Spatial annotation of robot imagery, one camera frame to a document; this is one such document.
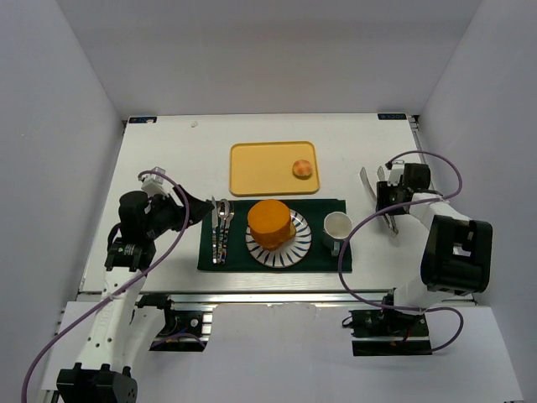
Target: white wall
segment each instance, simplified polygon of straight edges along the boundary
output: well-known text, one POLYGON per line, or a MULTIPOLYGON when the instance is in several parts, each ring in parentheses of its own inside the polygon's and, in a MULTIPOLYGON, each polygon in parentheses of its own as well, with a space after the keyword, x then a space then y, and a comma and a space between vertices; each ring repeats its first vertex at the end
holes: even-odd
POLYGON ((3 0, 0 54, 0 400, 15 402, 76 295, 122 128, 54 0, 3 0))
MULTIPOLYGON (((482 301, 493 308, 528 402, 537 401, 536 113, 537 3, 484 0, 427 102, 421 133, 426 149, 462 171, 453 204, 493 225, 482 301)), ((455 185, 448 169, 436 173, 441 189, 455 185)))
POLYGON ((481 0, 59 0, 129 114, 421 113, 481 0))

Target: cutlery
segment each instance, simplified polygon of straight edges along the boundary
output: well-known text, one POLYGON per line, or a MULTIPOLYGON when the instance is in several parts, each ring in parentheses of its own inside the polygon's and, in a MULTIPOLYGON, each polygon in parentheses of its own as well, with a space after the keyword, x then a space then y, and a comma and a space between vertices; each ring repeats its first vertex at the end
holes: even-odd
POLYGON ((218 228, 218 209, 216 208, 215 197, 212 197, 212 263, 216 264, 216 229, 218 228))
POLYGON ((230 201, 230 207, 229 207, 229 215, 226 218, 226 226, 224 227, 224 245, 222 249, 222 258, 221 262, 222 264, 226 263, 226 257, 227 257, 227 240, 229 235, 229 228, 232 225, 232 219, 235 217, 235 206, 233 205, 233 202, 230 201))
POLYGON ((229 216, 229 201, 226 199, 221 199, 218 207, 218 215, 220 216, 220 232, 218 233, 218 254, 216 262, 221 263, 222 246, 224 243, 224 228, 226 226, 227 216, 229 216))

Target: white table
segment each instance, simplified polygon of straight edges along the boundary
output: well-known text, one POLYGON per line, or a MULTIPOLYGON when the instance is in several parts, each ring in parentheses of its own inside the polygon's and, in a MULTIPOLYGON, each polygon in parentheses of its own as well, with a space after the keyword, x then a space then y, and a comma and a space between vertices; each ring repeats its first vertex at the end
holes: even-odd
MULTIPOLYGON (((344 199, 355 223, 374 209, 360 181, 360 169, 365 166, 374 183, 379 165, 416 148, 408 121, 379 121, 376 114, 158 117, 156 123, 128 124, 81 291, 102 290, 107 235, 119 221, 119 197, 139 189, 140 171, 158 165, 193 196, 232 199, 230 148, 242 142, 281 140, 309 140, 315 145, 321 188, 315 195, 302 197, 344 199)), ((407 160, 418 162, 419 156, 407 160)), ((396 239, 388 237, 380 221, 368 224, 354 237, 352 273, 346 275, 352 288, 386 290, 402 285, 420 269, 427 231, 412 217, 398 217, 398 225, 396 239)), ((148 277, 143 291, 341 290, 336 273, 200 272, 196 268, 200 234, 201 225, 190 228, 175 251, 148 277)), ((175 236, 167 233, 157 241, 155 258, 175 236)))

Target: white cup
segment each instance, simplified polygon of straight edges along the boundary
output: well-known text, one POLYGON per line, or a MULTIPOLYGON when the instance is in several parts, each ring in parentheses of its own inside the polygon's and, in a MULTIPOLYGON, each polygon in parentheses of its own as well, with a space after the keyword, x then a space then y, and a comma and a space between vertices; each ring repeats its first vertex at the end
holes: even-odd
POLYGON ((323 244, 337 256, 352 231, 352 220, 344 212, 331 212, 325 217, 323 244))

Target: fork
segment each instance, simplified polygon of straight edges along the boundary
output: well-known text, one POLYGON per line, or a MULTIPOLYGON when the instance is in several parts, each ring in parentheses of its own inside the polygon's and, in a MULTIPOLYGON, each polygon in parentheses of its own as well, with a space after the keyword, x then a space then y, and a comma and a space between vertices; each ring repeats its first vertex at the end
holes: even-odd
POLYGON ((226 220, 229 217, 229 201, 221 199, 218 203, 218 215, 220 216, 220 233, 218 235, 218 253, 216 262, 222 262, 222 246, 224 244, 224 228, 226 226, 226 220))
POLYGON ((235 217, 235 206, 233 205, 233 201, 229 202, 229 215, 226 219, 226 226, 224 227, 224 244, 222 248, 222 258, 220 260, 221 264, 226 263, 226 257, 227 257, 227 239, 229 235, 229 227, 232 225, 232 219, 235 217))

